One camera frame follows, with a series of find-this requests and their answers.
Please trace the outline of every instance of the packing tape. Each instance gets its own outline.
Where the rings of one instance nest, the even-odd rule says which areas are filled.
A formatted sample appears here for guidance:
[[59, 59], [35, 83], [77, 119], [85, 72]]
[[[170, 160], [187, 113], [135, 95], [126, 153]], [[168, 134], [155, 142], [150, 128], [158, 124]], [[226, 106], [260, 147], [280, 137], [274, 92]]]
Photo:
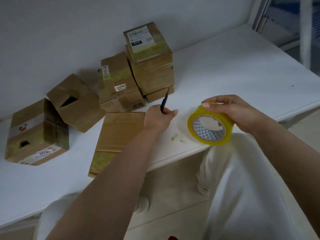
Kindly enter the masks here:
[[187, 125], [190, 134], [195, 139], [204, 144], [218, 146], [230, 139], [234, 122], [227, 115], [211, 113], [200, 105], [190, 115]]

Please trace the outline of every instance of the hand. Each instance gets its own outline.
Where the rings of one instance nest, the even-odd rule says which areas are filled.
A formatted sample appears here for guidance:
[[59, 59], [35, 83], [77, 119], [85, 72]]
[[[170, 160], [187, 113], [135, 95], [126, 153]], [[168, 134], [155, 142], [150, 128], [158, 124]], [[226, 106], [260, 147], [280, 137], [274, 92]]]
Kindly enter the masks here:
[[155, 130], [157, 133], [164, 132], [178, 112], [178, 109], [171, 111], [164, 108], [163, 113], [161, 113], [160, 105], [153, 105], [146, 112], [143, 128]]
[[253, 134], [256, 129], [274, 121], [255, 109], [237, 95], [220, 95], [202, 101], [202, 106], [212, 113], [225, 113], [243, 132]]

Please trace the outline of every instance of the shipping box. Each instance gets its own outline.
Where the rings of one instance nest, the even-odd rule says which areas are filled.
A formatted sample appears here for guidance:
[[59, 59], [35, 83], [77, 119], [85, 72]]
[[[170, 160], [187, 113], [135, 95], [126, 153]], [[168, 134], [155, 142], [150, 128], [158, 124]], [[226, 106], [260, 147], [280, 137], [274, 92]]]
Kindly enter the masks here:
[[159, 91], [147, 94], [146, 100], [148, 101], [148, 103], [151, 103], [158, 99], [164, 98], [166, 96], [168, 89], [169, 89], [168, 95], [174, 93], [174, 86], [170, 86], [168, 88], [160, 89]]
[[69, 131], [46, 98], [14, 113], [5, 151], [7, 162], [40, 165], [69, 150]]
[[131, 112], [146, 104], [132, 76], [125, 52], [101, 60], [99, 102], [108, 113]]
[[154, 22], [123, 34], [132, 72], [142, 95], [174, 85], [172, 51]]
[[88, 176], [97, 176], [142, 130], [145, 113], [107, 113]]
[[63, 121], [82, 133], [106, 114], [100, 107], [99, 98], [75, 74], [55, 86], [47, 96]]

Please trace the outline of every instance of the fingernail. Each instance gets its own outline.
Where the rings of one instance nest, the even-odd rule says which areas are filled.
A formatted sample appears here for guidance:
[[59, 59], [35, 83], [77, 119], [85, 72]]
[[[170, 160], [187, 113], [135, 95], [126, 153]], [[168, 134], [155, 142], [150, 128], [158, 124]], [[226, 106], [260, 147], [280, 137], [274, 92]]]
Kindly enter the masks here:
[[210, 104], [208, 104], [208, 103], [203, 103], [202, 106], [205, 108], [210, 108]]

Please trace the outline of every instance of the woman's right hand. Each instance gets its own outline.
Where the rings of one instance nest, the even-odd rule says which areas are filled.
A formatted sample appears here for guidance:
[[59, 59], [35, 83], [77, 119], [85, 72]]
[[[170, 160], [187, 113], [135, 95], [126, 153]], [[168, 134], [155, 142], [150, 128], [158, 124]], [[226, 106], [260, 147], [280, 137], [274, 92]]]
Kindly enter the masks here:
[[202, 101], [202, 106], [212, 113], [225, 113], [243, 132], [254, 134], [256, 130], [275, 121], [255, 109], [237, 95], [220, 95]]

